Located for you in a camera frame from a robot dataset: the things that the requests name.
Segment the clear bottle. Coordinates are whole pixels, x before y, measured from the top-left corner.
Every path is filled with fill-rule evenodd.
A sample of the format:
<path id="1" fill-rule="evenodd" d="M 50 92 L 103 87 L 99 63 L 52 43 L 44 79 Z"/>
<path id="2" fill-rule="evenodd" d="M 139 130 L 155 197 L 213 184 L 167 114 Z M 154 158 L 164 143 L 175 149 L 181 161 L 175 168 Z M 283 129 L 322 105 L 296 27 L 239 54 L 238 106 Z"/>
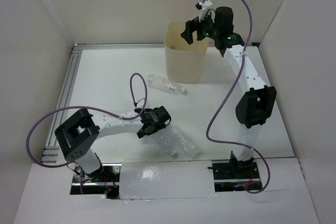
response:
<path id="1" fill-rule="evenodd" d="M 162 151 L 169 155 L 172 159 L 176 159 L 178 157 L 178 152 L 172 144 L 171 140 L 165 133 L 157 132 L 154 134 L 154 140 L 158 144 L 158 146 L 162 149 Z"/>
<path id="2" fill-rule="evenodd" d="M 195 143 L 187 134 L 180 131 L 175 125 L 169 125 L 167 131 L 173 144 L 179 147 L 188 157 L 196 158 L 201 153 L 200 146 Z"/>
<path id="3" fill-rule="evenodd" d="M 160 90 L 171 94 L 186 94 L 186 87 L 177 82 L 173 82 L 167 78 L 149 74 L 147 77 L 147 85 L 150 88 Z"/>

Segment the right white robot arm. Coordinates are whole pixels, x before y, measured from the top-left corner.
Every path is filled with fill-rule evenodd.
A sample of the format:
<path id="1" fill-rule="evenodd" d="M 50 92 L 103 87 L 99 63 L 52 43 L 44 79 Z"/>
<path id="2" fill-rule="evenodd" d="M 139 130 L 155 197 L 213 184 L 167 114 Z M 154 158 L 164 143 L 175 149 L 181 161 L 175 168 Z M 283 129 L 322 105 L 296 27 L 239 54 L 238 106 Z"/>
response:
<path id="1" fill-rule="evenodd" d="M 200 15 L 185 23 L 181 37 L 189 45 L 195 39 L 212 39 L 216 49 L 238 78 L 243 94 L 235 108 L 237 120 L 243 127 L 238 143 L 241 148 L 231 153 L 229 165 L 230 174 L 240 178 L 253 163 L 254 146 L 261 126 L 271 116 L 277 91 L 275 87 L 265 83 L 247 56 L 243 39 L 234 32 L 233 10 L 229 7 L 218 7 L 212 16 L 210 7 L 198 4 L 196 8 L 200 10 Z"/>

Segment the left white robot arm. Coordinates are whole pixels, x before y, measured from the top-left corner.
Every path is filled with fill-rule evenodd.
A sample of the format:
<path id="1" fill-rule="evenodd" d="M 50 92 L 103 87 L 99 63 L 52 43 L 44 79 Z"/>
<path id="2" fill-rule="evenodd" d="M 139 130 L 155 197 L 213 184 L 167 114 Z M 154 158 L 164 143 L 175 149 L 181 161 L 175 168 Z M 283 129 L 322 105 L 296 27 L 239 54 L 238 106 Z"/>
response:
<path id="1" fill-rule="evenodd" d="M 79 109 L 55 130 L 55 136 L 68 162 L 75 162 L 91 182 L 102 179 L 106 172 L 100 158 L 91 149 L 94 141 L 106 136 L 132 133 L 138 138 L 149 136 L 167 127 L 171 116 L 165 107 L 136 108 L 111 116 L 104 112 L 91 114 Z"/>

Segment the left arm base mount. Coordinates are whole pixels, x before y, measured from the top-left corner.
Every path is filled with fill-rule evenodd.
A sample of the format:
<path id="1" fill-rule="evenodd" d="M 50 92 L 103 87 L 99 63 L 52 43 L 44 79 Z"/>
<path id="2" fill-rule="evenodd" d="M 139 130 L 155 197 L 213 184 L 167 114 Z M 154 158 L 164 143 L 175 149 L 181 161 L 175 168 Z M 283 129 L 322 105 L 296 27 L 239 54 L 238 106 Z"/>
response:
<path id="1" fill-rule="evenodd" d="M 103 164 L 103 172 L 97 178 L 89 179 L 84 173 L 80 177 L 78 165 L 68 165 L 72 171 L 71 195 L 102 195 L 106 199 L 119 199 L 121 163 Z"/>

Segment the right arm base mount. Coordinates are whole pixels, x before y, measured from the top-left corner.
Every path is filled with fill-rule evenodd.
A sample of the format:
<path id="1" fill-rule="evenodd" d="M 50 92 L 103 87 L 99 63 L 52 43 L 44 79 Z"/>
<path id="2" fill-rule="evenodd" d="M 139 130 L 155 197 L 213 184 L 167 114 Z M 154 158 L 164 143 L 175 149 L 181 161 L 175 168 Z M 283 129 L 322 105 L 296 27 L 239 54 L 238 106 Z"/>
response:
<path id="1" fill-rule="evenodd" d="M 231 152 L 228 161 L 212 162 L 207 169 L 213 173 L 214 188 L 217 193 L 262 189 L 257 163 L 253 157 L 247 161 L 238 161 Z"/>

